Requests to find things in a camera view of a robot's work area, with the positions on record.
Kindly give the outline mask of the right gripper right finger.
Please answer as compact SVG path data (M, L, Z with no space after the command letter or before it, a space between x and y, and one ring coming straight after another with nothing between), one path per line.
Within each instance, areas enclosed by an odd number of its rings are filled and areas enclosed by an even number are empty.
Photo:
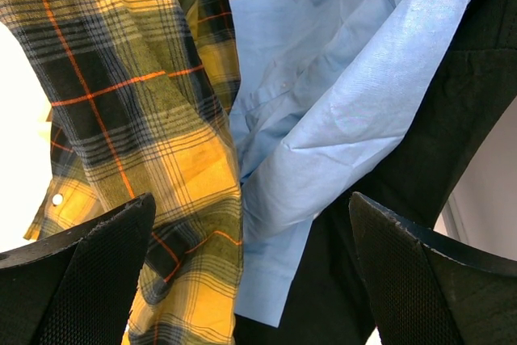
M355 192L349 213L383 344L514 344L516 262Z

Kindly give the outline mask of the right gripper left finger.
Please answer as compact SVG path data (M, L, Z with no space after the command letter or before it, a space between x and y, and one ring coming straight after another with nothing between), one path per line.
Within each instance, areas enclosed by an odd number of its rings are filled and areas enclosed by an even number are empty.
M149 193L1 254L3 344L119 344L145 261Z

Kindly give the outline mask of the yellow black plaid shirt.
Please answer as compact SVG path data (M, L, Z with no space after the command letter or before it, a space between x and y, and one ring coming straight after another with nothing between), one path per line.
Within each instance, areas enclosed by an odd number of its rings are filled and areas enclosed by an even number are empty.
M143 193L156 217L127 344L231 344L242 200L229 0L1 0L52 107L52 179L25 237Z

